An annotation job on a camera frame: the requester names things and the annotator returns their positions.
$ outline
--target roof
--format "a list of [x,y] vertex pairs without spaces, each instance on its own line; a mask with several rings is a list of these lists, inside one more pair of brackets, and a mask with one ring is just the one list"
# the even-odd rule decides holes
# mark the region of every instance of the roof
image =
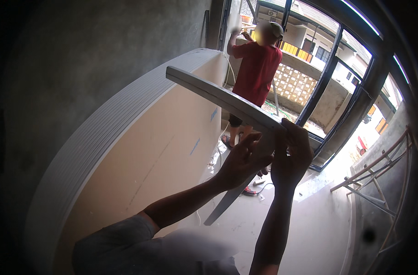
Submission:
[[[266,3],[284,8],[286,5],[286,0],[260,0],[260,4],[264,4],[263,6],[265,6]],[[339,24],[335,20],[318,11],[317,9],[311,7],[310,5],[307,5],[306,3],[294,0],[290,7],[290,11],[300,14],[306,18],[312,19],[313,21],[317,22],[318,24],[327,28],[333,33],[337,33],[338,31]],[[342,37],[345,41],[347,41],[349,46],[356,50],[357,54],[360,56],[360,58],[362,58],[362,60],[364,60],[367,64],[370,62],[371,53],[369,53],[368,50],[366,50],[365,47],[359,43],[359,41],[357,41],[346,30],[344,30]]]

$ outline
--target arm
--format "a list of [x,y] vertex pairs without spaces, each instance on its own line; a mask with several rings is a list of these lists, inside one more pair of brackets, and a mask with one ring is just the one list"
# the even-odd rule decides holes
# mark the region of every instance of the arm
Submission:
[[313,159],[307,130],[286,119],[281,124],[287,134],[277,132],[275,138],[271,172],[275,198],[256,242],[250,274],[277,274],[287,244],[294,189]]
[[219,193],[240,186],[252,173],[272,162],[272,156],[250,162],[250,152],[261,133],[248,135],[230,152],[220,171],[210,180],[191,189],[165,197],[139,214],[148,217],[156,231],[189,216]]
[[236,37],[239,35],[239,30],[233,30],[232,31],[232,34],[231,34],[231,37],[229,38],[229,42],[228,42],[228,48],[227,48],[227,50],[228,50],[228,55],[232,55],[233,54],[233,51],[232,51],[232,49],[234,48],[234,46],[235,46],[235,43],[236,43]]

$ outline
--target air conditioner outdoor unit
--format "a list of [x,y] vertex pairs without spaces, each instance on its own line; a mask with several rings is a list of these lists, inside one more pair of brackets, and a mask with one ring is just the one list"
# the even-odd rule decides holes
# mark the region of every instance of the air conditioner outdoor unit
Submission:
[[277,11],[268,11],[268,15],[270,15],[272,17],[277,17],[278,16],[278,12]]

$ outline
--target man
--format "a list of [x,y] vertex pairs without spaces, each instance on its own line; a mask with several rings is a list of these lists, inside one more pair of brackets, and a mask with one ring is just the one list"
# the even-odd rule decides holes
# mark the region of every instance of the man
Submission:
[[[261,107],[270,90],[275,72],[283,57],[275,43],[283,37],[283,28],[276,22],[261,21],[255,30],[256,41],[243,33],[250,42],[236,46],[239,32],[233,32],[228,43],[228,54],[242,58],[233,92],[253,104]],[[223,135],[221,140],[230,150],[235,146],[235,137],[239,134],[242,120],[230,114],[230,137]],[[252,132],[252,126],[246,125],[240,140]]]
[[[261,137],[261,133],[251,133],[235,146],[213,178],[156,201],[139,214],[78,241],[72,256],[75,273],[239,274],[230,255],[218,261],[196,260],[190,250],[185,251],[183,257],[171,255],[165,253],[165,246],[171,246],[171,243],[166,245],[168,236],[152,237],[161,228],[189,216],[219,193],[240,186],[250,175],[272,163],[275,198],[256,242],[250,274],[276,275],[287,243],[294,189],[313,158],[307,131],[286,119],[281,124],[287,132],[275,133],[274,157],[269,155],[250,161]],[[199,240],[187,243],[199,250],[208,247]]]

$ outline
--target orange railing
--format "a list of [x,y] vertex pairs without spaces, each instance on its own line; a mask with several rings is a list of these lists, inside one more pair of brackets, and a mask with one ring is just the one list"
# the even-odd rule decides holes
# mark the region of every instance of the orange railing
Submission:
[[[252,30],[252,33],[250,34],[250,37],[252,37],[253,40],[256,40],[255,39],[255,30]],[[293,54],[294,56],[297,56],[300,59],[303,59],[303,60],[307,61],[308,63],[310,63],[312,58],[313,58],[312,54],[309,54],[308,52],[306,52],[304,50],[301,50],[300,48],[298,48],[298,47],[296,47],[296,46],[294,46],[290,43],[287,43],[285,41],[283,41],[281,43],[279,48],[281,50],[283,50],[284,52],[288,52],[289,54]]]

